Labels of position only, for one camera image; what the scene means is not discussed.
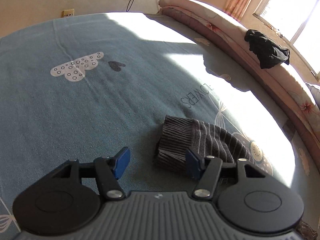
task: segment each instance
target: floral pillow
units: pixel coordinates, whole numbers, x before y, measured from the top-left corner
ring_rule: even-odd
[[[306,83],[306,85],[315,99],[317,106],[320,108],[320,86],[310,83]]]
[[[320,110],[318,104],[295,69],[291,65],[282,63],[264,71],[273,76],[299,105],[316,137],[320,140]]]

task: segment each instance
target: metal screw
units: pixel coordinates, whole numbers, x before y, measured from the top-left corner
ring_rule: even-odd
[[[194,192],[194,195],[197,196],[197,197],[209,197],[210,196],[210,191],[201,188],[201,189],[197,189]]]
[[[107,192],[107,196],[109,198],[121,198],[123,193],[120,190],[113,189]]]

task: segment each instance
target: sunlight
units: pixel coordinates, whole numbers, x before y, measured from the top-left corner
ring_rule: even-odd
[[[270,0],[261,13],[289,41],[307,19],[317,0]]]
[[[280,175],[285,185],[290,187],[295,170],[295,157],[291,143],[253,93],[242,92],[224,79],[208,74],[205,66],[199,64],[200,60],[202,61],[202,55],[165,54],[165,57],[194,79],[211,85],[212,96],[218,96],[223,101],[227,111],[237,120],[246,135],[261,146],[274,170]]]
[[[196,44],[172,29],[156,21],[150,21],[143,13],[114,12],[105,15],[142,40]]]
[[[320,51],[320,32],[318,31],[319,22],[320,2],[313,11],[306,27],[293,44],[317,74],[320,71],[320,63],[317,57]]]

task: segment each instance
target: bed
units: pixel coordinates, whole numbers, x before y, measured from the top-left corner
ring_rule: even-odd
[[[266,85],[218,47],[164,10],[56,19],[1,38],[0,239],[20,231],[15,197],[67,159],[129,146],[126,192],[190,192],[195,181],[153,164],[166,115],[236,136],[301,195],[303,219],[317,229],[320,176],[305,140]]]

